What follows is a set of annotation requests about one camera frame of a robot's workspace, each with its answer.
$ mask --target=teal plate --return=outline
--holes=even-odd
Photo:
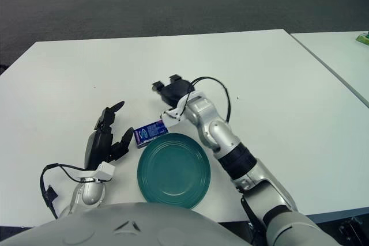
[[[182,134],[163,135],[144,150],[138,163],[137,180],[148,202],[191,209],[209,188],[209,160],[192,138]]]

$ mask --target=green plate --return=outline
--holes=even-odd
[[[182,134],[163,135],[144,150],[138,163],[137,180],[148,202],[191,209],[209,188],[209,160],[192,138]]]

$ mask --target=white table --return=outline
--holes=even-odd
[[[168,108],[151,91],[172,74],[222,80],[232,101],[235,134],[283,183],[305,214],[368,205],[369,110],[283,30],[209,35],[35,43],[0,76],[0,225],[52,220],[39,175],[53,162],[83,166],[88,136],[101,110],[126,105],[113,124],[114,141],[129,127]],[[225,115],[219,85],[197,85]],[[171,132],[199,142],[188,122]],[[136,180],[138,150],[116,163],[106,203],[143,202]],[[195,211],[215,220],[247,219],[240,195],[209,156],[209,191]],[[59,194],[59,213],[75,183],[59,169],[45,176]]]
[[[331,68],[369,107],[369,46],[356,41],[362,32],[292,34]]]

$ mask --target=small box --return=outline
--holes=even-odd
[[[165,127],[162,120],[151,123],[134,130],[134,139],[137,147],[142,148],[152,142],[161,135],[168,134],[168,129]]]

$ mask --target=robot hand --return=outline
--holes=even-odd
[[[194,81],[185,81],[178,75],[170,77],[170,81],[167,86],[161,82],[153,84],[153,90],[172,106],[161,114],[164,124],[171,127],[188,119],[196,126],[201,142],[213,150],[214,157],[231,177],[236,189],[242,194],[241,203],[251,223],[260,234],[267,236],[269,245],[288,245],[284,243],[304,236],[311,240],[309,243],[319,241],[321,245],[337,245],[310,219],[298,213],[288,191],[233,134],[228,125],[229,98],[228,116],[224,120],[213,103],[202,92],[194,89]],[[311,236],[311,232],[319,232],[319,235]]]

